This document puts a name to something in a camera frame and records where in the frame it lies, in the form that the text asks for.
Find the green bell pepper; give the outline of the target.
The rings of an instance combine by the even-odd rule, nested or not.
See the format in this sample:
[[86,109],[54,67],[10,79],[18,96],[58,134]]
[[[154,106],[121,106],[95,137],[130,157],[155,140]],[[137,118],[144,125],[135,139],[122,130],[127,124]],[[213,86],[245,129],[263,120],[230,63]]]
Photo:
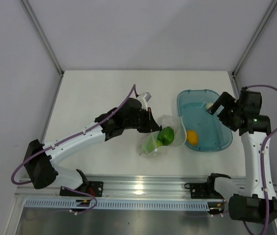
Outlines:
[[164,146],[170,145],[174,138],[174,130],[170,126],[163,128],[157,136],[157,140],[161,141]]

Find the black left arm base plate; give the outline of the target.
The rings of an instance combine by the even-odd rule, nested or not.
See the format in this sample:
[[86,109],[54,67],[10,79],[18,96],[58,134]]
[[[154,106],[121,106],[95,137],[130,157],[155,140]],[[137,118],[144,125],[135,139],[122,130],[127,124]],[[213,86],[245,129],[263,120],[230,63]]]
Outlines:
[[102,197],[103,186],[104,183],[101,181],[89,181],[88,183],[83,183],[80,187],[75,189],[77,192],[61,187],[60,196],[87,197],[86,194],[89,194],[94,197]]

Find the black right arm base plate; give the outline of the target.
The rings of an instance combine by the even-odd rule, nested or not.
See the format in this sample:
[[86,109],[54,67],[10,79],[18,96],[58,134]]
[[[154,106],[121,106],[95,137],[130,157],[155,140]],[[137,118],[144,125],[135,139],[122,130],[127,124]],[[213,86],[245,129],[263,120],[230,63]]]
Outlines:
[[223,199],[224,197],[208,186],[208,183],[185,183],[192,199]]

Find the light green gourd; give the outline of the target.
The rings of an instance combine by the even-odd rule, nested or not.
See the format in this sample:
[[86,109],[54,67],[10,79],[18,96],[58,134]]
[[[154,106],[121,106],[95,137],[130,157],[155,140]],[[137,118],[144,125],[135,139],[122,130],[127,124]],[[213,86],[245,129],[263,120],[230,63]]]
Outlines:
[[153,136],[146,139],[141,147],[142,152],[147,155],[153,153],[156,148],[157,146]]

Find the yellow lemon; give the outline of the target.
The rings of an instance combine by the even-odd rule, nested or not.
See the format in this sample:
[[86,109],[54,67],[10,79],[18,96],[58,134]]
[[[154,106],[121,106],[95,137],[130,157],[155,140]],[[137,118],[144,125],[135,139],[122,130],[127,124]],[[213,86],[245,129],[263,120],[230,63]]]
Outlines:
[[186,140],[192,146],[197,146],[199,143],[199,137],[196,131],[187,130],[186,132]]

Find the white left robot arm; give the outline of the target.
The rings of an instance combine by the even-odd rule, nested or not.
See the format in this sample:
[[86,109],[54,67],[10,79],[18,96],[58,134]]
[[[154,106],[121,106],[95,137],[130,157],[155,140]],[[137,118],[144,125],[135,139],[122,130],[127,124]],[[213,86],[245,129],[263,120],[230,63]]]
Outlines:
[[153,133],[162,129],[153,118],[151,108],[138,98],[129,98],[120,107],[98,116],[90,125],[71,136],[50,143],[33,140],[29,143],[24,161],[30,182],[35,189],[43,189],[52,184],[70,188],[82,196],[88,191],[84,173],[69,170],[59,164],[67,157],[90,145],[104,143],[135,129],[140,133]]

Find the light green round squash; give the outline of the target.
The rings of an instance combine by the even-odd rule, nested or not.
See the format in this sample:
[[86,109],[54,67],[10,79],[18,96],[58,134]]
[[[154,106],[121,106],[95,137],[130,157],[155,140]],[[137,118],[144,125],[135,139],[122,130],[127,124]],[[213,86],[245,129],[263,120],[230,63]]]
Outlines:
[[163,142],[161,140],[156,140],[156,148],[163,146]]

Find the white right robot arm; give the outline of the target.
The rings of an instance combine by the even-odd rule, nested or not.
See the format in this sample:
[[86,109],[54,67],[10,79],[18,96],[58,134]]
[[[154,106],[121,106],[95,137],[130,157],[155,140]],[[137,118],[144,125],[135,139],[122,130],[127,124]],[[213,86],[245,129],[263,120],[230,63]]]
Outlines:
[[240,189],[225,174],[212,173],[206,184],[210,197],[222,195],[228,201],[232,220],[269,224],[277,218],[277,195],[270,169],[269,147],[273,134],[268,116],[261,115],[259,92],[241,90],[235,99],[223,92],[208,113],[216,114],[223,125],[238,131],[244,148],[246,178]]

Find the clear zip top bag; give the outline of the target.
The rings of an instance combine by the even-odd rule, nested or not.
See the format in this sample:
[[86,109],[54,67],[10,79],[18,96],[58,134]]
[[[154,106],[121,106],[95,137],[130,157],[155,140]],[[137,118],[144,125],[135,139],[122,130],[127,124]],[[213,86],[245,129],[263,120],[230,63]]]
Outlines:
[[186,130],[185,130],[185,126],[183,124],[182,117],[172,117],[172,116],[168,116],[168,115],[163,115],[156,119],[156,123],[158,125],[161,125],[162,129],[167,126],[170,126],[174,130],[174,134],[175,134],[174,141],[168,146],[163,145],[159,148],[156,148],[153,153],[147,155],[142,152],[142,149],[141,149],[142,144],[150,136],[153,136],[154,140],[156,141],[157,136],[160,131],[149,133],[139,142],[139,144],[137,146],[137,153],[139,155],[145,155],[145,156],[161,155],[161,154],[164,154],[165,152],[167,152],[169,149],[172,149],[174,147],[180,147],[185,143]]

